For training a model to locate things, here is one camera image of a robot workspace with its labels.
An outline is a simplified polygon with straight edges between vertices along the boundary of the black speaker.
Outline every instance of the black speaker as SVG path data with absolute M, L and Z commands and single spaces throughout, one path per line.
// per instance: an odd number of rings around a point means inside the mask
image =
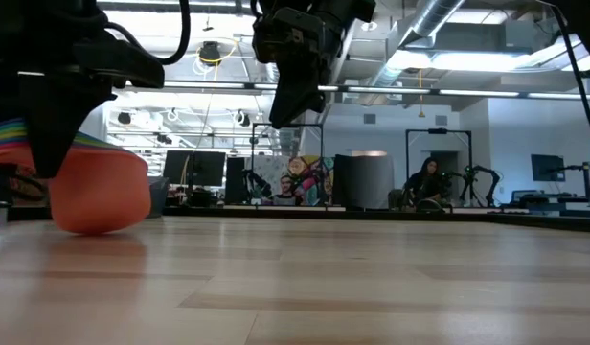
M 243 171 L 246 158 L 227 159 L 227 182 L 225 182 L 225 204 L 241 204 L 246 200 L 246 186 Z

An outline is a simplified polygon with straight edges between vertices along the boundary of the fluorescent light fixture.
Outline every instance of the fluorescent light fixture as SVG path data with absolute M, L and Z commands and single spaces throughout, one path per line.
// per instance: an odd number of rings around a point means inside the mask
M 518 97 L 518 92 L 507 91 L 475 91 L 475 90 L 440 90 L 447 96 L 478 96 L 478 97 Z
M 507 72 L 522 63 L 523 56 L 489 53 L 441 53 L 431 67 L 442 70 Z
M 559 93 L 530 93 L 529 98 L 537 98 L 543 100 L 580 100 L 579 94 L 559 94 Z
M 41 72 L 31 72 L 31 71 L 18 71 L 19 76 L 34 76 L 34 77 L 44 77 L 44 74 Z
M 166 81 L 165 87 L 191 87 L 214 89 L 241 89 L 243 82 L 202 82 L 202 81 Z
M 532 99 L 540 100 L 574 100 L 579 101 L 582 99 L 580 94 L 568 94 L 568 93 L 530 93 L 527 97 Z M 590 101 L 590 95 L 586 95 L 587 101 Z
M 97 0 L 98 3 L 112 3 L 112 4 L 140 4 L 140 5 L 178 5 L 177 0 Z M 226 6 L 234 7 L 235 3 L 228 1 L 189 1 L 189 5 L 199 6 Z
M 275 91 L 278 89 L 278 84 L 258 83 L 258 84 L 255 84 L 255 89 Z M 338 90 L 338 87 L 337 86 L 319 85 L 318 90 L 319 91 L 335 92 Z
M 277 88 L 278 84 L 255 84 L 257 90 L 276 90 Z
M 162 152 L 164 150 L 179 150 L 179 151 L 210 151 L 210 152 L 225 152 L 225 153 L 229 153 L 233 148 L 200 148 L 200 149 L 196 149 L 196 148 L 178 148 L 178 147 L 152 147 L 152 146 L 122 146 L 121 148 L 126 149 L 126 150 L 155 150 L 157 152 Z M 242 147 L 242 146 L 236 146 L 236 149 L 238 149 L 238 151 L 240 153 L 248 153 L 250 154 L 250 152 L 252 151 L 250 149 L 250 147 Z M 266 152 L 266 153 L 270 153 L 271 154 L 271 148 L 267 147 L 267 146 L 261 146 L 260 148 L 255 147 L 255 153 L 258 152 Z
M 337 86 L 319 85 L 318 90 L 319 91 L 326 91 L 326 92 L 335 92 L 338 90 L 338 87 Z
M 415 89 L 415 88 L 401 88 L 401 87 L 363 87 L 363 86 L 349 86 L 349 92 L 361 93 L 378 93 L 378 94 L 408 94 L 408 95 L 427 95 L 431 90 Z
M 398 50 L 393 53 L 387 62 L 387 68 L 393 71 L 404 70 L 408 68 L 425 69 L 431 66 L 431 59 L 425 53 L 412 53 L 404 50 Z

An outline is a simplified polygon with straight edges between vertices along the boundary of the white wall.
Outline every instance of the white wall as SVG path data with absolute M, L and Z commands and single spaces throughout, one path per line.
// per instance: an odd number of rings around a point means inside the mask
M 86 117 L 79 131 L 94 138 L 107 141 L 108 108 L 104 104 L 96 107 Z
M 351 150 L 384 150 L 393 157 L 395 187 L 406 181 L 405 130 L 435 128 L 436 115 L 448 116 L 449 129 L 459 129 L 459 114 L 449 106 L 429 105 L 425 117 L 419 117 L 417 106 L 334 104 L 325 124 L 325 156 L 350 155 Z M 363 114 L 376 114 L 375 125 L 364 125 Z M 305 154 L 318 154 L 315 139 L 306 133 L 302 148 Z M 410 134 L 410 174 L 417 172 L 429 151 L 467 151 L 467 146 L 453 134 Z
M 563 156 L 566 165 L 590 162 L 590 130 L 580 102 L 484 100 L 461 113 L 461 126 L 473 130 L 475 164 L 504 176 L 495 192 L 501 202 L 510 202 L 515 190 L 584 195 L 581 172 L 567 172 L 565 183 L 535 182 L 531 161 L 532 154 L 551 154 Z M 479 174 L 481 194 L 489 184 Z

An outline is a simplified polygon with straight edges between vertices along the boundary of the person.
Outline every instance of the person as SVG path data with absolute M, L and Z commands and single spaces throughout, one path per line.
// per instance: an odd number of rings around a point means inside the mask
M 293 179 L 289 175 L 280 178 L 280 189 L 279 195 L 272 196 L 274 205 L 300 206 L 302 204 L 302 198 L 293 194 Z
M 424 199 L 442 200 L 440 166 L 435 158 L 425 159 L 420 171 L 414 173 L 406 182 L 405 191 L 410 193 L 415 204 Z

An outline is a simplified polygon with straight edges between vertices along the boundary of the black cable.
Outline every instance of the black cable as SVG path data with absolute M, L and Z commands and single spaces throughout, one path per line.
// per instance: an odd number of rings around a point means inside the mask
M 39 195 L 28 195 L 26 193 L 16 191 L 10 185 L 5 186 L 3 184 L 0 184 L 0 189 L 8 191 L 13 196 L 16 196 L 20 199 L 23 199 L 25 201 L 38 202 L 38 201 L 43 201 L 47 196 L 47 191 L 44 188 L 44 186 L 42 186 L 39 182 L 37 182 L 29 177 L 22 176 L 22 175 L 19 175 L 16 173 L 2 173 L 2 172 L 0 172 L 0 176 L 5 176 L 8 178 L 17 179 L 21 182 L 31 185 L 32 187 L 36 188 L 39 191 Z
M 554 36 L 554 35 L 556 35 L 556 33 L 555 33 L 555 34 L 553 34 L 553 33 L 549 33 L 549 32 L 547 32 L 546 30 L 544 30 L 544 28 L 542 28 L 542 26 L 541 26 L 541 25 L 540 25 L 540 23 L 538 23 L 538 22 L 534 21 L 534 24 L 535 24 L 535 26 L 536 26 L 536 27 L 538 27 L 538 28 L 540 29 L 540 31 L 541 31 L 542 33 L 544 33 L 544 34 L 546 34 L 546 35 L 551 35 L 551 36 Z
M 584 82 L 582 82 L 582 78 L 580 77 L 579 63 L 576 60 L 576 55 L 574 54 L 574 49 L 572 48 L 572 41 L 570 40 L 570 35 L 568 34 L 567 27 L 563 22 L 563 16 L 561 14 L 561 11 L 556 7 L 552 7 L 552 9 L 553 13 L 555 14 L 556 21 L 559 24 L 559 28 L 561 29 L 563 39 L 565 40 L 565 47 L 567 48 L 567 54 L 570 57 L 570 62 L 572 63 L 572 68 L 574 69 L 576 83 L 579 85 L 579 93 L 582 98 L 582 105 L 584 106 L 584 114 L 586 115 L 586 119 L 590 127 L 590 105 L 586 97 Z
M 180 34 L 180 43 L 178 44 L 178 49 L 176 49 L 176 52 L 173 53 L 171 57 L 154 57 L 164 66 L 178 62 L 187 53 L 189 41 L 191 40 L 191 9 L 189 8 L 189 0 L 179 0 L 179 3 L 180 14 L 182 17 L 182 33 Z M 105 25 L 105 28 L 116 30 L 117 32 L 121 33 L 126 38 L 126 40 L 129 41 L 129 43 L 145 51 L 140 42 L 125 27 L 109 22 Z
M 510 15 L 508 14 L 508 12 L 502 8 L 497 7 L 497 5 L 495 4 L 490 4 L 488 2 L 485 1 L 479 1 L 477 0 L 476 2 L 481 3 L 481 4 L 485 4 L 487 6 L 493 7 L 493 11 L 490 11 L 487 16 L 480 22 L 480 24 L 484 24 L 485 20 L 487 20 L 492 14 L 494 14 L 495 12 L 501 11 L 506 15 L 506 20 L 510 19 Z
M 261 14 L 257 11 L 257 0 L 250 0 L 250 11 L 252 11 L 253 15 L 259 19 Z

